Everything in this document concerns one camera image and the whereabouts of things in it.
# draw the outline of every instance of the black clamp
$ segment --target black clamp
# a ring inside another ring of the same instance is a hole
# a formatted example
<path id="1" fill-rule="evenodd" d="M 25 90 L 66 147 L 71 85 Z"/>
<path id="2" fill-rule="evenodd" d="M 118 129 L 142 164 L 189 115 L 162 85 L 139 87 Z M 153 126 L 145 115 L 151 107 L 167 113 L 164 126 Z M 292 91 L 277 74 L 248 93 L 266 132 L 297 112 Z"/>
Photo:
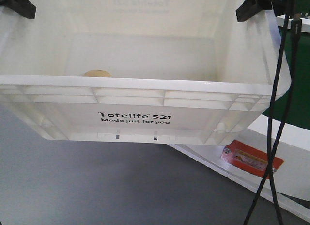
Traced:
<path id="1" fill-rule="evenodd" d="M 29 0 L 0 0 L 0 7 L 8 7 L 28 19 L 35 18 L 36 6 Z"/>
<path id="2" fill-rule="evenodd" d="M 243 22 L 262 10 L 271 9 L 275 9 L 275 13 L 278 13 L 277 16 L 280 15 L 282 11 L 284 12 L 285 0 L 245 0 L 236 10 L 237 20 Z"/>

